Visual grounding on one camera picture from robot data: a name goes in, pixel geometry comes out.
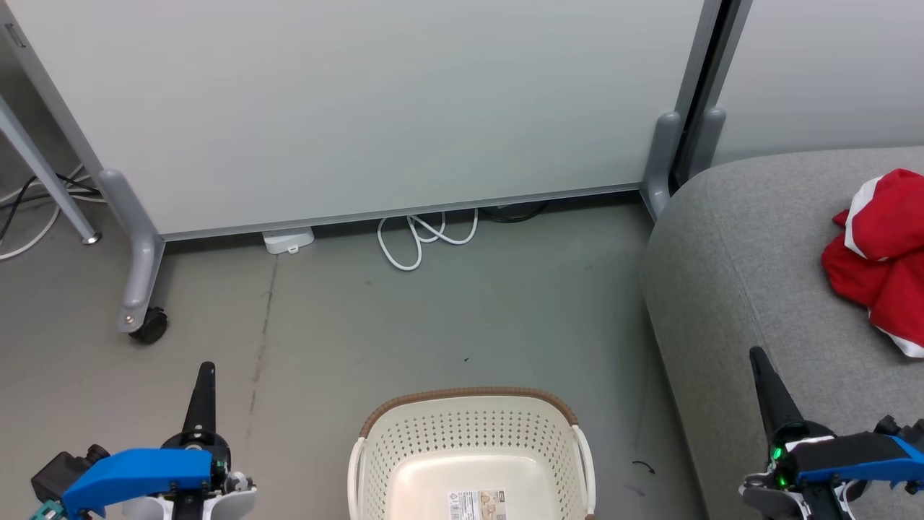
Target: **sofa cushion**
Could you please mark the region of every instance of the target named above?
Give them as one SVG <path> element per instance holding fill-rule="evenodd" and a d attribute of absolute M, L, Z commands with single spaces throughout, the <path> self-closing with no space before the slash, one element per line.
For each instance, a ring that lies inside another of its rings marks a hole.
<path fill-rule="evenodd" d="M 836 297 L 821 251 L 866 180 L 924 173 L 924 147 L 775 155 L 704 171 L 651 234 L 642 286 L 707 509 L 758 517 L 737 488 L 766 462 L 748 348 L 764 347 L 803 416 L 835 432 L 924 417 L 924 365 Z M 924 517 L 924 497 L 876 484 L 857 518 Z"/>

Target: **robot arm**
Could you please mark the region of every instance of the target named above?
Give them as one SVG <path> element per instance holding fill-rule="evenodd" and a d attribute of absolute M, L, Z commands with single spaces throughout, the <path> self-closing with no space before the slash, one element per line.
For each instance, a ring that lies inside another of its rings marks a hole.
<path fill-rule="evenodd" d="M 215 432 L 215 366 L 203 363 L 182 432 L 159 449 L 112 456 L 93 445 L 86 458 L 59 453 L 32 478 L 44 504 L 33 518 L 105 517 L 125 502 L 130 520 L 239 520 L 256 502 L 253 481 L 231 471 L 231 450 Z"/>
<path fill-rule="evenodd" d="M 747 505 L 772 518 L 853 520 L 849 503 L 869 482 L 905 482 L 915 494 L 924 481 L 924 420 L 899 428 L 885 416 L 872 432 L 838 437 L 805 420 L 760 347 L 750 352 L 768 441 L 767 471 L 745 477 Z"/>

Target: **white power adapter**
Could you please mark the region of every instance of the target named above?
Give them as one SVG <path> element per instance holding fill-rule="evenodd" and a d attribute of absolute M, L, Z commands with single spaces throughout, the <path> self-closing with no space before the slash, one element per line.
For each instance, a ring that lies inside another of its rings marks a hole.
<path fill-rule="evenodd" d="M 304 247 L 313 241 L 314 232 L 311 231 L 311 227 L 263 232 L 263 242 L 266 243 L 266 251 L 270 254 L 295 254 L 298 253 L 299 247 Z"/>

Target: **power cord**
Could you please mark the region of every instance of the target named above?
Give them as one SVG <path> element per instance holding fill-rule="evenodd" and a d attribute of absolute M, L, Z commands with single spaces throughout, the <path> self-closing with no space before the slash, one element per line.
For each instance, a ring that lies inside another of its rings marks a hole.
<path fill-rule="evenodd" d="M 78 199 L 78 200 L 81 200 L 81 201 L 105 204 L 105 200 L 103 200 L 103 199 L 94 199 L 94 198 L 91 198 L 91 197 L 83 197 L 83 196 L 80 196 L 80 194 L 96 194 L 96 195 L 100 194 L 100 191 L 99 191 L 99 190 L 97 190 L 97 189 L 95 189 L 95 188 L 92 188 L 92 187 L 90 187 L 90 186 L 86 186 L 86 185 L 84 185 L 84 184 L 80 184 L 80 182 L 81 182 L 82 180 L 87 180 L 87 179 L 89 179 L 89 178 L 90 178 L 89 175 L 85 175 L 85 176 L 83 176 L 83 177 L 79 177 L 79 178 L 76 178 L 76 179 L 75 179 L 75 177 L 77 177 L 77 174 L 80 173 L 80 171 L 81 171 L 82 169 L 83 169 L 83 165 L 82 165 L 82 164 L 79 164 L 79 165 L 77 165 L 76 168 L 74 168 L 74 170 L 73 170 L 72 172 L 70 172 L 70 175 L 68 175 L 67 177 L 62 176 L 62 175 L 58 175 L 58 178 L 60 178 L 60 179 L 62 179 L 62 180 L 65 180 L 66 182 L 68 182 L 68 183 L 70 183 L 70 184 L 73 184 L 73 185 L 75 185 L 75 186 L 79 186 L 79 187 L 81 188 L 80 191 L 77 191 L 77 190 L 74 190 L 74 189 L 68 189 L 68 190 L 67 190 L 68 192 L 74 193 L 74 194 L 71 195 L 71 197 L 73 197 L 73 198 L 75 198 L 75 199 Z M 32 187 L 32 186 L 41 186 L 41 185 L 42 185 L 42 184 L 41 184 L 39 181 L 35 180 L 35 177 L 32 177 L 31 179 L 29 179 L 29 182 L 27 182 L 27 183 L 22 187 L 22 189 L 19 190 L 18 192 L 13 192 L 13 193 L 10 193 L 9 195 L 4 196 L 3 198 L 0 198 L 0 203 L 4 203 L 4 202 L 8 201 L 9 199 L 12 199 L 13 197 L 16 197 L 16 201 L 14 201 L 12 204 L 4 204 L 4 205 L 0 206 L 0 209 L 10 208 L 10 213 L 9 213 L 9 215 L 6 217 L 6 223 L 5 223 L 4 226 L 3 226 L 3 230 L 0 231 L 0 243 L 2 243 L 4 236 L 6 236 L 6 231 L 9 229 L 9 225 L 10 225 L 10 223 L 13 221 L 13 216 L 16 214 L 16 210 L 18 209 L 18 207 L 19 207 L 20 204 L 25 204 L 26 202 L 29 202 L 29 201 L 34 201 L 34 200 L 38 200 L 38 199 L 42 199 L 42 198 L 50 197 L 50 196 L 51 196 L 50 193 L 45 193 L 45 194 L 42 194 L 42 195 L 33 195 L 32 197 L 25 197 L 25 196 L 24 196 L 24 195 L 26 194 L 26 191 L 27 191 L 30 187 Z M 19 256 L 20 254 L 23 254 L 23 253 L 27 252 L 29 249 L 31 249 L 31 247 L 32 247 L 33 245 L 35 245 L 36 243 L 38 243 L 38 242 L 48 233 L 48 230 L 52 228 L 53 224 L 55 223 L 55 221 L 56 221 L 57 218 L 58 218 L 58 215 L 60 215 L 60 214 L 61 214 L 61 207 L 56 205 L 56 206 L 55 206 L 55 212 L 52 214 L 52 217 L 48 220 L 48 224 L 45 225 L 44 229 L 42 229 L 41 231 L 39 231 L 39 234 L 36 235 L 35 238 L 33 238 L 31 241 L 29 241 L 29 243 L 27 243 L 26 245 L 20 247 L 20 248 L 17 249 L 16 251 L 12 251 L 12 252 L 6 253 L 6 254 L 0 254 L 0 261 L 2 261 L 2 260 L 7 260 L 7 259 L 12 258 L 12 257 L 14 257 L 14 256 Z"/>
<path fill-rule="evenodd" d="M 545 210 L 545 208 L 548 207 L 548 206 L 549 206 L 549 201 L 542 202 L 542 203 L 540 203 L 538 206 L 536 206 L 536 209 L 534 209 L 532 212 L 527 213 L 526 215 L 523 215 L 523 216 L 519 216 L 519 217 L 508 217 L 508 216 L 505 216 L 505 215 L 498 215 L 498 214 L 496 214 L 496 213 L 492 213 L 492 212 L 488 211 L 488 210 L 485 209 L 485 208 L 481 208 L 480 211 L 481 211 L 487 218 L 490 218 L 490 219 L 493 220 L 494 222 L 500 222 L 500 223 L 502 223 L 502 224 L 516 224 L 517 222 L 525 222 L 525 221 L 527 221 L 527 220 L 529 220 L 529 219 L 535 217 L 535 216 L 538 215 L 539 213 L 542 213 L 542 212 Z"/>
<path fill-rule="evenodd" d="M 461 241 L 451 239 L 443 235 L 443 231 L 446 230 L 446 213 L 443 211 L 440 212 L 440 230 L 439 231 L 434 229 L 433 226 L 431 226 L 430 224 L 427 224 L 426 222 L 421 220 L 416 215 L 408 215 L 405 218 L 407 219 L 407 225 L 410 227 L 411 235 L 414 236 L 414 243 L 415 245 L 417 245 L 417 261 L 414 262 L 414 264 L 411 266 L 404 266 L 404 265 L 398 264 L 396 260 L 392 257 L 391 253 L 388 252 L 388 248 L 385 247 L 385 241 L 382 239 L 382 225 L 385 223 L 385 220 L 388 220 L 388 218 L 383 218 L 382 220 L 379 220 L 379 228 L 376 231 L 376 234 L 379 237 L 379 245 L 382 246 L 382 252 L 385 253 L 385 258 L 388 258 L 388 261 L 392 263 L 392 266 L 395 266 L 401 269 L 402 271 L 413 271 L 414 269 L 418 268 L 418 266 L 420 266 L 420 260 L 423 259 L 423 250 L 420 247 L 421 243 L 431 243 L 431 242 L 437 241 L 438 239 L 441 239 L 453 245 L 462 245 L 464 243 L 468 243 L 468 241 L 470 241 L 471 238 L 475 236 L 475 230 L 478 229 L 478 210 L 477 209 L 475 210 L 475 217 L 471 222 L 471 232 L 468 234 L 468 236 L 464 240 L 461 240 Z M 421 226 L 426 228 L 427 231 L 433 234 L 433 236 L 428 237 L 428 238 L 420 237 L 420 235 L 417 233 L 417 223 L 420 223 Z"/>

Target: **sticker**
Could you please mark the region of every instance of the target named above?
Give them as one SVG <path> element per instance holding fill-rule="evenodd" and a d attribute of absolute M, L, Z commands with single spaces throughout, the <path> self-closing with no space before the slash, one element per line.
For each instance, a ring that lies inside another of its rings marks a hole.
<path fill-rule="evenodd" d="M 449 520 L 507 520 L 504 490 L 449 493 Z"/>

